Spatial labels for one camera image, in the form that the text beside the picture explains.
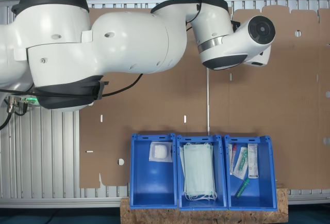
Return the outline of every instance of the cardboard sheet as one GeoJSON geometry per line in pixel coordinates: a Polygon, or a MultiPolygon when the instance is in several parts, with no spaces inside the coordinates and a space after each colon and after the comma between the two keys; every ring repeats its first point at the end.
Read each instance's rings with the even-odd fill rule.
{"type": "MultiPolygon", "coordinates": [[[[123,9],[90,9],[91,24],[102,14],[123,9]]],[[[125,9],[145,11],[150,9],[125,9]]],[[[192,30],[188,49],[170,70],[145,74],[131,89],[96,101],[80,111],[80,187],[126,185],[130,170],[130,137],[139,134],[206,135],[206,68],[200,63],[192,30]],[[118,165],[118,159],[124,165],[118,165]]],[[[104,93],[130,85],[138,74],[112,73],[104,93]]]]}
{"type": "MultiPolygon", "coordinates": [[[[91,23],[112,11],[123,9],[91,9],[91,23]]],[[[257,14],[259,10],[238,10],[233,19],[244,22],[257,14]]],[[[324,144],[327,138],[330,142],[330,10],[320,10],[320,23],[314,11],[290,13],[284,6],[264,7],[262,14],[276,28],[269,63],[210,71],[210,131],[270,135],[278,181],[290,189],[330,188],[330,146],[324,144]]],[[[104,92],[130,85],[137,77],[105,75],[110,83],[104,92]]],[[[190,30],[186,52],[173,69],[144,75],[132,89],[80,111],[80,187],[98,188],[99,173],[107,186],[129,182],[132,133],[205,135],[206,101],[206,68],[190,30]]]]}
{"type": "MultiPolygon", "coordinates": [[[[234,20],[243,22],[256,14],[259,10],[238,10],[234,20]]],[[[284,6],[264,7],[262,14],[276,29],[269,63],[263,68],[240,65],[224,73],[210,73],[210,130],[238,136],[269,135],[278,181],[289,189],[329,188],[329,175],[324,175],[329,148],[318,138],[319,123],[323,132],[330,125],[329,114],[319,110],[319,30],[323,24],[314,11],[290,13],[284,6]]],[[[323,60],[330,68],[328,60],[323,60]]],[[[329,101],[324,105],[329,108],[329,101]]]]}

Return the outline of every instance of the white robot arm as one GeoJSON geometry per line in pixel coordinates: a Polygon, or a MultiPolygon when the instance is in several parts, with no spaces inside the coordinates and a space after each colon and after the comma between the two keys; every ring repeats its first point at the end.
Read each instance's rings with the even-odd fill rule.
{"type": "Polygon", "coordinates": [[[253,17],[234,32],[226,1],[200,1],[166,1],[151,13],[107,13],[90,27],[86,0],[21,0],[12,9],[16,20],[0,26],[0,87],[30,71],[41,106],[81,109],[101,98],[108,72],[174,67],[185,52],[186,22],[192,19],[204,66],[267,64],[275,36],[269,19],[253,17]]]}

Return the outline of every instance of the face mask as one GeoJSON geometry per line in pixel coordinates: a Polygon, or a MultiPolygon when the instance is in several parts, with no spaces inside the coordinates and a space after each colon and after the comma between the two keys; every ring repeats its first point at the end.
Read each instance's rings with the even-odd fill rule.
{"type": "Polygon", "coordinates": [[[187,143],[183,148],[182,167],[185,176],[185,193],[188,200],[215,200],[215,183],[212,167],[211,144],[187,143]]]}

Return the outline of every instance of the blue storage bin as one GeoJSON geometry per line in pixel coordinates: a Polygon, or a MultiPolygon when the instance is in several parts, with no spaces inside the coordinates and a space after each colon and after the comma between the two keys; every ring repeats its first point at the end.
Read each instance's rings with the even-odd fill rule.
{"type": "MultiPolygon", "coordinates": [[[[226,135],[223,139],[226,182],[228,195],[228,208],[233,211],[277,211],[276,181],[273,161],[273,148],[269,136],[261,137],[230,137],[226,135]],[[236,143],[236,155],[234,158],[234,168],[238,160],[241,147],[248,147],[249,143],[258,144],[258,179],[250,179],[243,194],[236,198],[236,192],[242,185],[243,180],[230,175],[230,162],[228,144],[236,143]]],[[[246,170],[245,178],[248,177],[249,169],[246,170]]]]}
{"type": "Polygon", "coordinates": [[[220,135],[201,136],[201,137],[185,137],[178,135],[176,137],[177,151],[177,173],[178,173],[178,199],[180,211],[201,211],[201,210],[227,210],[226,184],[225,184],[225,168],[222,152],[222,142],[220,135]],[[184,192],[184,173],[182,170],[180,159],[180,147],[186,143],[211,143],[213,145],[213,175],[216,185],[217,199],[189,201],[185,197],[184,192]]]}
{"type": "Polygon", "coordinates": [[[130,154],[130,208],[176,209],[175,134],[133,134],[130,154]],[[173,162],[149,161],[152,141],[171,142],[173,162]]]}

